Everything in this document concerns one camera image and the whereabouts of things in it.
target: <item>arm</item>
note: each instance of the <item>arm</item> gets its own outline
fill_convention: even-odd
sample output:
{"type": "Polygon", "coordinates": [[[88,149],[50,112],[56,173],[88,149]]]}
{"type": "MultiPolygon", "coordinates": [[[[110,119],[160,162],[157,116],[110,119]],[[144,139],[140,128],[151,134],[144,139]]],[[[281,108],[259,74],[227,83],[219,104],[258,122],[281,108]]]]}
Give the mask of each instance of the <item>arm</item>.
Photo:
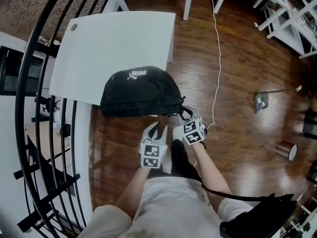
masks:
{"type": "Polygon", "coordinates": [[[134,218],[139,208],[144,184],[150,170],[150,168],[139,168],[116,204],[116,206],[128,214],[131,219],[134,218]]]}
{"type": "MultiPolygon", "coordinates": [[[[203,180],[203,184],[208,189],[232,194],[226,180],[211,160],[204,146],[201,143],[195,143],[192,147],[195,152],[199,167],[199,174],[203,180]]],[[[218,212],[219,205],[223,201],[224,197],[217,196],[209,192],[207,192],[207,195],[212,207],[216,212],[218,212]]]]}

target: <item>hardwood floorboard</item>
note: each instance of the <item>hardwood floorboard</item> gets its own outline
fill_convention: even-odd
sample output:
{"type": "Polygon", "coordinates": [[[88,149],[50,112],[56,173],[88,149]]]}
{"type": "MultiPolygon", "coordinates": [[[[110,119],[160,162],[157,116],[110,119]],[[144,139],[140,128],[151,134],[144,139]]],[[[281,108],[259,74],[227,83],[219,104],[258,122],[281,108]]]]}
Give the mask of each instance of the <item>hardwood floorboard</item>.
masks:
{"type": "MultiPolygon", "coordinates": [[[[182,20],[185,0],[127,0],[127,4],[130,10],[176,13],[174,57],[167,72],[186,96],[185,104],[197,108],[204,123],[210,124],[219,70],[211,1],[193,0],[188,21],[182,20]]],[[[243,0],[225,0],[216,16],[222,72],[214,105],[216,125],[209,129],[207,150],[234,193],[298,197],[306,187],[305,175],[317,146],[302,136],[303,125],[298,124],[310,102],[295,92],[272,94],[269,107],[255,114],[254,94],[297,87],[303,65],[298,54],[254,27],[262,20],[261,13],[243,0]],[[275,154],[282,140],[298,145],[294,162],[275,154]]],[[[170,144],[177,119],[105,119],[98,107],[91,118],[90,186],[95,208],[116,203],[131,180],[139,165],[143,130],[157,120],[167,123],[170,144]]],[[[194,163],[191,147],[186,149],[194,163]]]]}

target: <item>black duffel bag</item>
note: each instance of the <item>black duffel bag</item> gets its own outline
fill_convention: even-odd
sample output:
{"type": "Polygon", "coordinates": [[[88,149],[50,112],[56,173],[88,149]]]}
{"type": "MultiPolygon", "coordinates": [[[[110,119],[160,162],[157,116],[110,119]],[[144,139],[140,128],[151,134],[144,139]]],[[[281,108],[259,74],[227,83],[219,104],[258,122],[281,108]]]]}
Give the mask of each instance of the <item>black duffel bag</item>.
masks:
{"type": "Polygon", "coordinates": [[[146,66],[115,73],[105,85],[100,108],[104,117],[183,113],[179,89],[164,70],[146,66]]]}

